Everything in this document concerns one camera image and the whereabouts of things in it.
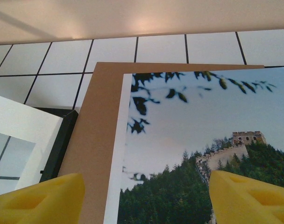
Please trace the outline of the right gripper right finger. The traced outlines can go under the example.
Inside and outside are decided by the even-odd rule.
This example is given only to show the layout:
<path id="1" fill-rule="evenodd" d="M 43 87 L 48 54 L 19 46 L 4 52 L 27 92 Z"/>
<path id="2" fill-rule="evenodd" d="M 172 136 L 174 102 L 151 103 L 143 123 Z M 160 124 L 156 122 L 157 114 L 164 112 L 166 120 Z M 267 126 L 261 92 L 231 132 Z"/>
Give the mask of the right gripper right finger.
<path id="1" fill-rule="evenodd" d="M 214 170 L 209 195 L 219 224 L 284 224 L 284 188 Z"/>

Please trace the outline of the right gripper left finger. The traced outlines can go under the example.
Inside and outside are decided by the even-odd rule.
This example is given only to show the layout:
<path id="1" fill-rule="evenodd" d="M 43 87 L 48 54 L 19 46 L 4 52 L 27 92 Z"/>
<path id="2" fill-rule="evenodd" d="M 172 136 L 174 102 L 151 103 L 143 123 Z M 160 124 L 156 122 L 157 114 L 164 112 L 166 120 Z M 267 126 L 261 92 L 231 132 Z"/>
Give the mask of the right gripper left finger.
<path id="1" fill-rule="evenodd" d="M 0 224 L 77 224 L 84 194 L 79 173 L 2 194 Z"/>

